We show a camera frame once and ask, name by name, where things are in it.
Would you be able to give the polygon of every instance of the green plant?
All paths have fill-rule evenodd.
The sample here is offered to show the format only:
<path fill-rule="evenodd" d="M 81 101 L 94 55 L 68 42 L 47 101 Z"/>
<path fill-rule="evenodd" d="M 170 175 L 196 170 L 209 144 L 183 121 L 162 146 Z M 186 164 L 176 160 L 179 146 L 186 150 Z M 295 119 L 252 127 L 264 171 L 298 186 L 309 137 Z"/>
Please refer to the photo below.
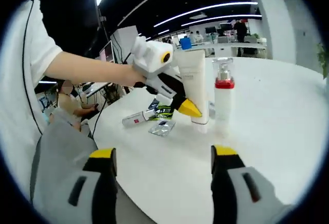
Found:
<path fill-rule="evenodd" d="M 328 52 L 323 48 L 321 43 L 317 44 L 318 47 L 318 61 L 323 70 L 323 78 L 325 79 L 328 75 Z"/>
<path fill-rule="evenodd" d="M 259 35 L 257 33 L 252 34 L 252 36 L 254 36 L 255 38 L 259 39 Z"/>

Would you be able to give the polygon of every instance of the black ceiling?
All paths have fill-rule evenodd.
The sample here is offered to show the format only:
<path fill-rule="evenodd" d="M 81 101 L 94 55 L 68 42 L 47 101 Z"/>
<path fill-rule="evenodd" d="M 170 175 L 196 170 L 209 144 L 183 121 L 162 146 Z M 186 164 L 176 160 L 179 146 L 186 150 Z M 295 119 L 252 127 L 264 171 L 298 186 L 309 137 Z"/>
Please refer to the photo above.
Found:
<path fill-rule="evenodd" d="M 106 16 L 106 29 L 113 32 L 120 21 L 143 0 L 103 0 L 100 4 L 102 15 Z M 204 6 L 227 2 L 250 0 L 149 0 L 120 27 L 136 25 L 144 35 L 152 36 L 160 31 L 181 29 L 181 24 L 189 21 L 190 16 L 173 20 L 157 28 L 153 26 L 172 16 Z M 50 36 L 63 50 L 83 55 L 96 36 L 97 17 L 94 0 L 41 0 L 44 24 Z M 204 13 L 211 16 L 230 14 L 249 14 L 249 6 L 234 6 L 209 9 Z M 97 54 L 106 43 L 99 33 L 93 52 Z"/>

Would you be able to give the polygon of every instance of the white sleeve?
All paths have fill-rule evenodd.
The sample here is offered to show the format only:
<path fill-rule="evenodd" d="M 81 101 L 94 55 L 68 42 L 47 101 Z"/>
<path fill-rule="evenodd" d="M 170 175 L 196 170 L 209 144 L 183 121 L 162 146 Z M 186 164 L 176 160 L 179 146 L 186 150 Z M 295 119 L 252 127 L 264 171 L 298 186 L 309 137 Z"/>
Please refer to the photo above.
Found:
<path fill-rule="evenodd" d="M 29 23 L 32 29 L 31 41 L 31 73 L 33 85 L 36 86 L 39 80 L 44 76 L 44 72 L 52 62 L 52 60 L 62 52 L 54 40 L 48 36 L 47 30 L 42 22 L 43 15 L 40 11 L 40 1 L 34 0 L 34 8 L 31 13 Z"/>

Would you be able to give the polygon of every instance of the office floor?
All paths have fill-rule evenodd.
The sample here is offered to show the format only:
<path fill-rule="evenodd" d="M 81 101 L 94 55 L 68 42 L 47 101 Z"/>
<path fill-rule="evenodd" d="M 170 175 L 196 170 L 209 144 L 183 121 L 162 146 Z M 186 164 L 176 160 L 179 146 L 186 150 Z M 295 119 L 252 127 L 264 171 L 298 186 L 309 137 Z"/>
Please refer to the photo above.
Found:
<path fill-rule="evenodd" d="M 118 184 L 117 224 L 156 224 L 128 197 Z"/>

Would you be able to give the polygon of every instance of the small tube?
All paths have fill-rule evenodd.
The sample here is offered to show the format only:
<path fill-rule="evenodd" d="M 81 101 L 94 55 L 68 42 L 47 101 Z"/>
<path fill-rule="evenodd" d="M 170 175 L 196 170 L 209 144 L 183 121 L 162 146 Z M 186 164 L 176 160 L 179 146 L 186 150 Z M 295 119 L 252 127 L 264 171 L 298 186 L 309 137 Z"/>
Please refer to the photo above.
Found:
<path fill-rule="evenodd" d="M 209 104 L 206 92 L 205 52 L 203 50 L 175 53 L 178 69 L 185 89 L 186 97 L 202 113 L 200 118 L 191 118 L 194 127 L 206 133 L 209 121 Z"/>
<path fill-rule="evenodd" d="M 155 116 L 154 109 L 142 111 L 142 112 L 136 113 L 134 115 L 130 115 L 128 117 L 123 118 L 122 125 L 124 127 L 131 127 L 131 126 L 134 126 L 134 125 L 137 125 L 139 123 L 149 120 L 150 117 L 152 117 L 152 116 Z"/>

